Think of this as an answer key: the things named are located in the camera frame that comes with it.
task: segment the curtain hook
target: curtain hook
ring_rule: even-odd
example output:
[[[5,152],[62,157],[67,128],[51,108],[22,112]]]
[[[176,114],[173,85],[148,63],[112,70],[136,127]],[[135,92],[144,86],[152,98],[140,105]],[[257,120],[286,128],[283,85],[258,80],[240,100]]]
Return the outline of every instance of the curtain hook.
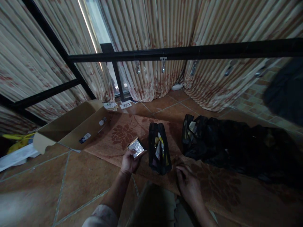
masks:
[[[137,74],[140,74],[140,62],[139,61],[135,61],[135,64],[136,64]]]
[[[231,71],[232,71],[233,68],[234,68],[234,65],[235,65],[237,62],[238,62],[237,59],[233,59],[233,60],[229,63],[229,67],[228,67],[227,70],[225,71],[224,76],[228,76],[228,75],[231,73]]]
[[[265,72],[267,72],[267,67],[263,66],[256,72],[255,77],[257,78],[263,77],[265,75]]]
[[[162,73],[165,71],[165,62],[167,60],[167,57],[160,57],[160,60],[162,62]]]
[[[198,64],[198,60],[194,60],[193,62],[193,68],[192,68],[192,72],[191,72],[191,76],[193,76],[196,72],[196,65]]]

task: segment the floral rug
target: floral rug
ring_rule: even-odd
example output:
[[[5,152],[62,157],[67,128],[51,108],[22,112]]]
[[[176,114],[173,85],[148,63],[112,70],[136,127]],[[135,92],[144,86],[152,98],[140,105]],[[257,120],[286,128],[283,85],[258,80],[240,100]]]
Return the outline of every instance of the floral rug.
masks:
[[[84,149],[116,166],[121,166],[127,146],[139,137],[148,148],[151,122],[163,123],[172,163],[164,176],[148,166],[147,152],[136,174],[178,195],[175,166],[189,165],[201,181],[207,207],[226,218],[248,226],[292,226],[303,223],[303,193],[281,184],[265,184],[242,174],[220,169],[182,155],[182,124],[125,113],[111,113],[111,121]]]

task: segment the silver glittery box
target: silver glittery box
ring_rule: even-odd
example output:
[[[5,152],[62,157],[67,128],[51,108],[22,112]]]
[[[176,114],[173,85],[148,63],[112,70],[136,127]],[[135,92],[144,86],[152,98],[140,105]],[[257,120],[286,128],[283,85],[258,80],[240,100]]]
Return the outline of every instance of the silver glittery box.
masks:
[[[141,143],[141,141],[139,140],[138,137],[135,138],[135,140],[132,141],[132,142],[130,143],[130,145],[127,146],[127,148],[128,148],[129,150],[135,150],[135,151],[136,151],[136,153],[133,154],[134,159],[138,158],[139,156],[143,155],[143,154],[146,152],[146,150],[145,150],[144,147],[142,146],[142,143]]]

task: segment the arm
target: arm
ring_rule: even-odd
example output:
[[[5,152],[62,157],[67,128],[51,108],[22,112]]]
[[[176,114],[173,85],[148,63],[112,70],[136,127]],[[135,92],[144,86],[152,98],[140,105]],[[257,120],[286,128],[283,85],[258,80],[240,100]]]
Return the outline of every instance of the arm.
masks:
[[[134,160],[134,153],[136,152],[131,150],[125,153],[120,172],[113,185],[82,227],[117,226],[128,183],[139,163],[138,159]]]
[[[133,154],[136,153],[132,150],[127,150],[123,156],[121,170],[118,173],[113,185],[110,187],[109,192],[101,201],[101,205],[110,207],[117,217],[119,218],[128,183],[132,173],[136,170],[139,160],[134,160]]]
[[[203,227],[218,226],[204,204],[201,194],[200,181],[195,177],[190,167],[177,166],[176,168],[182,196],[193,210],[200,225]]]

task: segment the striped curtain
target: striped curtain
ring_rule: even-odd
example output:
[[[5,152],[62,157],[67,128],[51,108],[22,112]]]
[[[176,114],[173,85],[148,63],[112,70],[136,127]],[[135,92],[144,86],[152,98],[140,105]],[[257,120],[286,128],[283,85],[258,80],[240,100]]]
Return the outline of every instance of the striped curtain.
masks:
[[[191,44],[201,1],[100,0],[104,23],[115,51],[184,47]],[[119,73],[133,99],[150,102],[166,95],[185,61],[119,62]]]
[[[303,3],[297,0],[100,0],[115,51],[236,43],[302,36]],[[221,111],[257,81],[255,73],[278,59],[239,59],[227,77],[231,60],[168,61],[119,64],[134,99],[159,98],[182,81],[201,107]]]
[[[75,79],[21,0],[1,1],[0,11],[1,95],[16,102]],[[57,17],[62,23],[65,21],[70,24],[73,24],[72,18],[84,20],[81,11],[80,14],[74,12],[73,17],[65,18],[66,20]],[[65,38],[75,42],[74,52],[70,50],[69,53],[89,53],[88,45],[92,42],[83,35],[88,31],[86,25],[74,24],[68,30],[69,37]],[[97,98],[113,100],[113,89],[107,82],[109,74],[106,67],[83,64],[78,68]],[[27,110],[50,122],[89,99],[82,86],[78,85]],[[0,132],[24,134],[35,127],[35,124],[0,107]]]
[[[302,37],[303,2],[202,1],[191,45],[212,45]],[[231,60],[202,60],[195,74],[188,61],[185,93],[201,107],[220,112],[258,79],[263,66],[274,67],[279,59],[239,59],[228,76]]]
[[[34,0],[69,55],[102,53],[85,0]],[[76,63],[97,99],[115,98],[106,63]]]

